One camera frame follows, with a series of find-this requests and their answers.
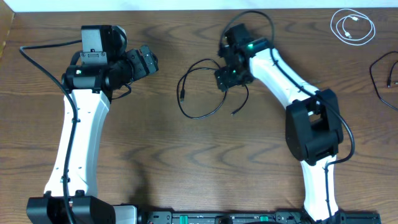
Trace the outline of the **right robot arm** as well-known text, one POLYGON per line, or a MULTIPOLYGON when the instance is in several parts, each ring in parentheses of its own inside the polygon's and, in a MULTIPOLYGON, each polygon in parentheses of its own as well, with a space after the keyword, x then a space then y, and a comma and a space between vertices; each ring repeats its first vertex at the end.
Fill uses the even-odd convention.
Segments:
POLYGON ((312 222, 335 221, 333 163, 343 141, 338 100, 292 70, 266 38, 253 38, 244 24, 226 30, 218 55, 226 65, 215 72, 221 91, 261 81, 285 109, 285 141, 300 162, 304 210, 312 222))

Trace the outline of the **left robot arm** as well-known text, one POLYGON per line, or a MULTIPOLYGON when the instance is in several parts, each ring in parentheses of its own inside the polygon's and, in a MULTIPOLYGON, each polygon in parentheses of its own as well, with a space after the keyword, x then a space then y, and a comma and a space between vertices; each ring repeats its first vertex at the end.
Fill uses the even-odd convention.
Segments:
POLYGON ((32 223, 142 223, 134 205, 111 205, 97 197, 97 161, 113 92, 158 71, 148 46, 127 49, 119 26, 81 28, 80 44, 61 79, 64 122, 52 174, 41 197, 28 200, 32 223))

